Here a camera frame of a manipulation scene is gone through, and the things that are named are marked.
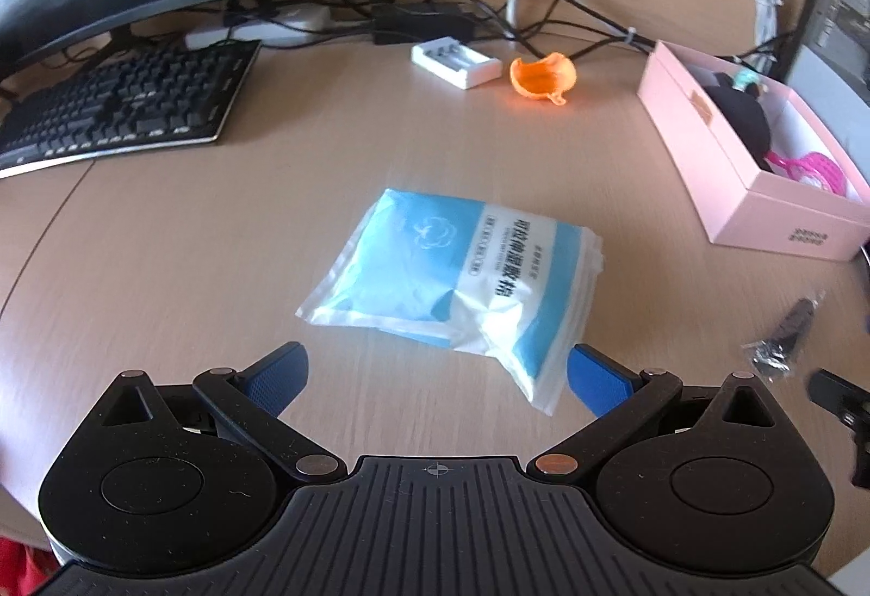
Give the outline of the pink plastic basket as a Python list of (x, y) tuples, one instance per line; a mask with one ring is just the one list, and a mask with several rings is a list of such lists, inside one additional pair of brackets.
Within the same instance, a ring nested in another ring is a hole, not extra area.
[(822, 153), (808, 153), (798, 159), (785, 159), (770, 151), (765, 156), (765, 160), (783, 170), (787, 178), (792, 181), (811, 185), (841, 197), (847, 195), (847, 176), (839, 164)]

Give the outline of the blue wet cotton pack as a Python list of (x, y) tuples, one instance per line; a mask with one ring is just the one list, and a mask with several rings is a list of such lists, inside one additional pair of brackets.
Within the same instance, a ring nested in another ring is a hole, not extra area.
[(550, 415), (601, 269), (600, 237), (585, 226), (385, 189), (296, 315), (491, 357)]

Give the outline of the black plush toy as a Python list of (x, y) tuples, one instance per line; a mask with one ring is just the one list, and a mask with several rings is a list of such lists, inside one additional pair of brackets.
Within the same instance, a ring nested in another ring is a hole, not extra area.
[(728, 73), (715, 73), (714, 78), (714, 85), (705, 86), (708, 97), (736, 132), (756, 166), (765, 172), (773, 172), (765, 160), (771, 151), (771, 129), (760, 97), (731, 88), (731, 75)]

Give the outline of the pink cardboard box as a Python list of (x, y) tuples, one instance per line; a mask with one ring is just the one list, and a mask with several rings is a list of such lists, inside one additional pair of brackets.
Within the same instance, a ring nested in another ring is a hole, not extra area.
[(658, 42), (638, 98), (706, 238), (847, 262), (868, 241), (868, 184), (789, 86)]

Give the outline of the white computer case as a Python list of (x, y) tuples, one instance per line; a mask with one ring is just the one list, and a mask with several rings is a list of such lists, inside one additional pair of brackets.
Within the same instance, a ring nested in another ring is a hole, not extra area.
[(792, 88), (842, 89), (868, 100), (868, 0), (805, 0), (786, 49)]

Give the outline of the black keyboard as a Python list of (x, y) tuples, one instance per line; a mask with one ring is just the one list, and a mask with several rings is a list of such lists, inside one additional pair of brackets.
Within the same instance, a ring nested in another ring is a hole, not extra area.
[(213, 144), (258, 53), (257, 41), (161, 47), (39, 89), (2, 120), (2, 176)]

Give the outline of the orange plastic piece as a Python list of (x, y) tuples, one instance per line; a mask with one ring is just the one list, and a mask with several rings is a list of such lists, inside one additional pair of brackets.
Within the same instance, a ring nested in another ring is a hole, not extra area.
[(509, 66), (509, 79), (520, 97), (562, 107), (566, 92), (576, 85), (578, 73), (565, 54), (550, 53), (534, 63), (515, 58)]

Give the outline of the white power strip on desk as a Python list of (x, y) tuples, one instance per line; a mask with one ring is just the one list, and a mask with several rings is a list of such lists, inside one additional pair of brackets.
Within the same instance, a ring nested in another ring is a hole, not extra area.
[(242, 14), (234, 23), (224, 16), (208, 17), (184, 37), (187, 49), (211, 47), (218, 42), (259, 41), (269, 47), (295, 47), (325, 36), (332, 28), (332, 16), (327, 7), (302, 4), (280, 10), (273, 17)]

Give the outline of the white battery charger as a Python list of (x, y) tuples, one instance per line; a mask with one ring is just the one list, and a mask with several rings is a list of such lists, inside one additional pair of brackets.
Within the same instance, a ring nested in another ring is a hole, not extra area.
[(493, 82), (503, 74), (499, 58), (488, 57), (449, 36), (414, 44), (410, 58), (427, 73), (462, 91)]

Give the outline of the black power adapter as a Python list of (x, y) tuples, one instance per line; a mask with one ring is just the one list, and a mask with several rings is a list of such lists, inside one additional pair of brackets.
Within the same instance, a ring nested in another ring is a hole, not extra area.
[(370, 12), (376, 45), (417, 44), (438, 38), (466, 44), (475, 38), (475, 19), (456, 4), (377, 4)]

